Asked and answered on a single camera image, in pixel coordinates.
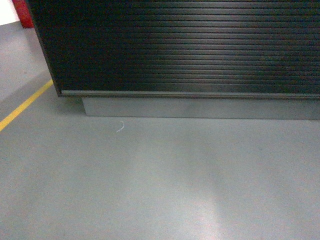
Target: gray floor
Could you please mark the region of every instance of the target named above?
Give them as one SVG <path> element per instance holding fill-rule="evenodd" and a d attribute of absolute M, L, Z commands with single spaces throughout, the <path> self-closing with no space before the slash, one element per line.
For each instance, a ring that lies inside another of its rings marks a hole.
<path fill-rule="evenodd" d="M 10 34 L 1 119 L 50 79 L 34 30 Z M 0 133 L 0 240 L 317 240 L 319 140 L 309 120 L 87 117 L 51 87 Z"/>

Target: white thread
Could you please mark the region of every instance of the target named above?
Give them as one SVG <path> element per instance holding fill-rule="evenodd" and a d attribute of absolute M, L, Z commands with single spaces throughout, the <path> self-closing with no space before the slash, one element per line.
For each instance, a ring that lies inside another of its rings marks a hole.
<path fill-rule="evenodd" d="M 117 133 L 120 132 L 122 129 L 125 128 L 125 123 L 124 123 L 124 121 L 120 121 L 120 122 L 122 122 L 122 128 L 120 128 L 118 131 L 116 131 Z"/>

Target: black roller shutter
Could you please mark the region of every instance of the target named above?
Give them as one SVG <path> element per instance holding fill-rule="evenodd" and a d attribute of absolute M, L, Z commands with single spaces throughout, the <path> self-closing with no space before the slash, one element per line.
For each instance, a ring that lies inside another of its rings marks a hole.
<path fill-rule="evenodd" d="M 320 96 L 318 1 L 29 6 L 59 95 Z"/>

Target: yellow floor line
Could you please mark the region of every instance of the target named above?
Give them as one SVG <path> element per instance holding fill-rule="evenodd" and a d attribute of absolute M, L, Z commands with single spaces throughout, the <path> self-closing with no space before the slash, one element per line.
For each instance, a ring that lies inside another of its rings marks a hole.
<path fill-rule="evenodd" d="M 5 119 L 0 121 L 0 132 L 53 84 L 54 82 L 51 79 L 45 85 L 43 85 L 38 91 L 36 91 L 31 97 L 25 100 L 20 106 L 13 110 L 13 112 L 11 112 Z"/>

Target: white wall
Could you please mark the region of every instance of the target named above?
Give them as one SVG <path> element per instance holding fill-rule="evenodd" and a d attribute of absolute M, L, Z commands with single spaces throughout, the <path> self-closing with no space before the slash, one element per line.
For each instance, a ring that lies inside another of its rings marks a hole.
<path fill-rule="evenodd" d="M 0 0 L 0 25 L 17 21 L 19 21 L 19 17 L 12 0 Z"/>

